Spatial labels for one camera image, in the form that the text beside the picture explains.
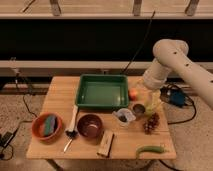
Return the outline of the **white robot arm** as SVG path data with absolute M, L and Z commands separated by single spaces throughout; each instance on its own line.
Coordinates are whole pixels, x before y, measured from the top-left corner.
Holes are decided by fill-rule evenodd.
M 188 44 L 183 40 L 161 39 L 153 46 L 154 60 L 143 74 L 143 84 L 158 90 L 171 71 L 176 72 L 213 110 L 213 74 L 192 62 Z

